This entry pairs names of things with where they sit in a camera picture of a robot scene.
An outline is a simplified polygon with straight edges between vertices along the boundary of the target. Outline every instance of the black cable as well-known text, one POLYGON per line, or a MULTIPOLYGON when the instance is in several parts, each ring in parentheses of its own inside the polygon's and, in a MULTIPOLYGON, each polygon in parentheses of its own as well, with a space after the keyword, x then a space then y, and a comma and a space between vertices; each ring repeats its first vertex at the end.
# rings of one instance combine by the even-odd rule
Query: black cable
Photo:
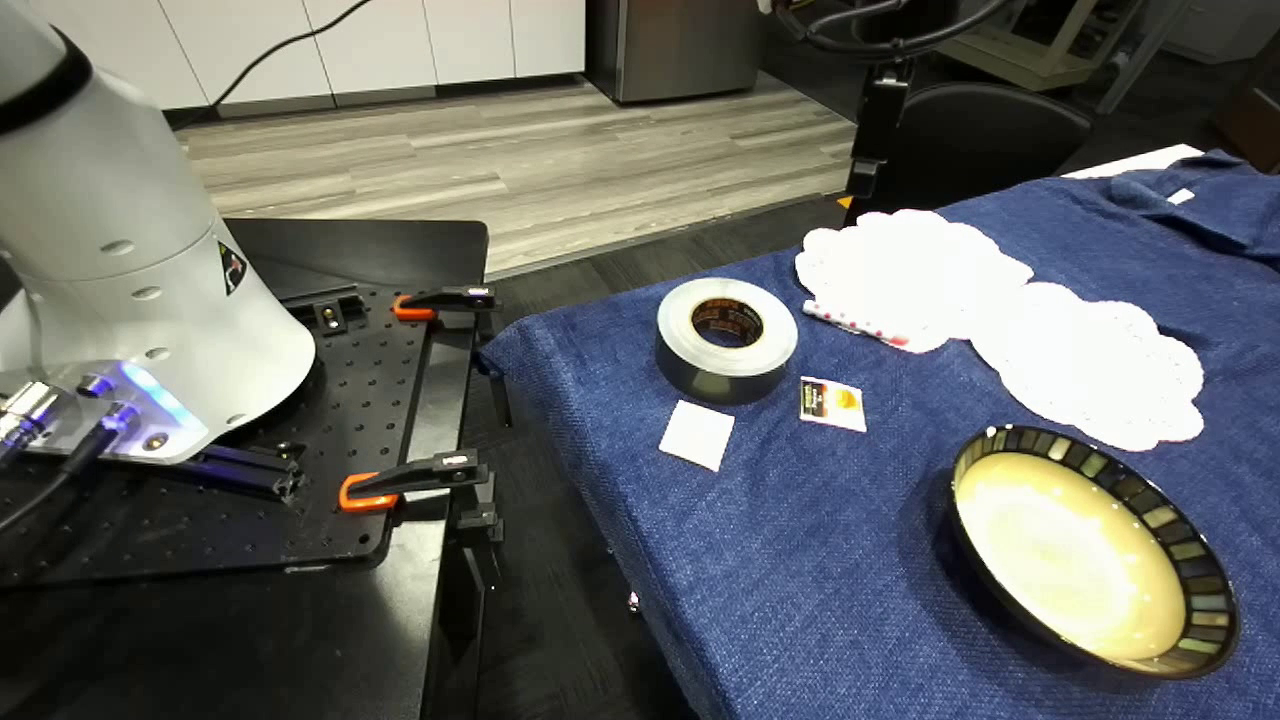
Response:
POLYGON ((343 26, 349 17, 357 17, 365 3, 367 3, 367 0, 357 0, 353 8, 334 13, 329 26, 307 30, 307 31, 296 31, 296 35, 282 35, 279 46, 264 48, 254 59, 247 59, 247 66, 241 67, 241 75, 235 75, 204 113, 211 116, 215 110, 222 110, 222 99, 228 99, 228 97, 247 82, 247 71, 254 71, 264 59, 273 59, 273 55, 282 52, 288 46, 300 46, 300 40, 313 40, 313 35, 331 31, 334 26, 343 26))
POLYGON ((114 424, 93 424, 93 432, 71 448, 71 456, 54 467, 54 475, 26 498, 20 509, 13 509, 0 520, 0 531, 13 531, 22 516, 31 516, 50 491, 60 491, 64 486, 71 486, 97 456, 104 456, 114 443, 119 427, 114 424))

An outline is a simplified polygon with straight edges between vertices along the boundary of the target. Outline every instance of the black metal breadboard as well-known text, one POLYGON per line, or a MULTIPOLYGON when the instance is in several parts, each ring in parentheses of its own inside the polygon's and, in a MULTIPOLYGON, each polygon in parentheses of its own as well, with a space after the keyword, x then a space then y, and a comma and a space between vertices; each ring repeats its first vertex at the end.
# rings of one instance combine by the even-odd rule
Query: black metal breadboard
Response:
MULTIPOLYGON (((171 467, 98 463, 0 536, 0 590, 87 586, 235 570, 324 570, 382 547, 382 516, 334 514, 349 472, 402 461, 428 332, 388 315, 392 294, 359 287, 293 306, 315 330, 321 359, 273 417, 228 438, 235 451, 300 448, 293 491, 243 491, 171 467)), ((0 514, 31 498, 54 461, 0 475, 0 514)))

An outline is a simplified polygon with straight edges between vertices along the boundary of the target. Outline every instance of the roll of tape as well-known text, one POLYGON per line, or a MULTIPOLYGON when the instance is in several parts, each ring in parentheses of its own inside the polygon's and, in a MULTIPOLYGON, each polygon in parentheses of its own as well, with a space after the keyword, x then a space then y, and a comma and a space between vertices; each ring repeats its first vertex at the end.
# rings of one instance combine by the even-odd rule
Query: roll of tape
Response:
POLYGON ((727 275, 675 286, 657 308, 657 336, 666 379, 707 403, 767 397, 798 346, 776 298, 727 275))

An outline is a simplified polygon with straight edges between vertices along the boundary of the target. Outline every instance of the denim cloth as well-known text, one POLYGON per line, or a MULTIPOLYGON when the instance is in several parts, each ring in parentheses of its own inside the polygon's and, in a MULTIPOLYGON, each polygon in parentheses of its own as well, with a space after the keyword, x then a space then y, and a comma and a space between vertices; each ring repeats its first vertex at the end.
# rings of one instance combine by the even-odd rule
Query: denim cloth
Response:
POLYGON ((797 251, 772 251, 710 271, 772 287, 798 322, 787 379, 727 408, 721 472, 657 451, 679 401, 652 330, 671 286, 520 322, 484 350, 520 422, 548 427, 691 709, 767 720, 1280 711, 1280 275, 1265 266, 1265 247, 1280 247, 1280 182, 1207 158, 1035 182, 945 215, 1084 302, 1146 308, 1201 353, 1203 438, 1116 456, 1218 552, 1244 616, 1231 661, 1203 679, 1106 674, 1021 636, 965 591, 935 516, 955 451, 982 424, 1050 424, 968 346, 906 356, 798 315, 797 251), (1166 207, 1171 189, 1203 191, 1166 207), (798 424, 798 374, 864 389, 867 438, 798 424))

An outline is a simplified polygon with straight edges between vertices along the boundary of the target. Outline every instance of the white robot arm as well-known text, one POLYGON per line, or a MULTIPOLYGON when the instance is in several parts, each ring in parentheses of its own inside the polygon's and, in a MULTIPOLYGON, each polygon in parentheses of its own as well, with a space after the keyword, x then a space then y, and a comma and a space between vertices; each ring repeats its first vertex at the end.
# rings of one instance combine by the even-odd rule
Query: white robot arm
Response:
POLYGON ((136 424, 106 456, 178 463, 293 397, 315 359, 162 116, 8 0, 0 256, 22 286, 0 313, 0 443, 36 379, 64 414, 31 451, 68 451, 113 403, 136 424))

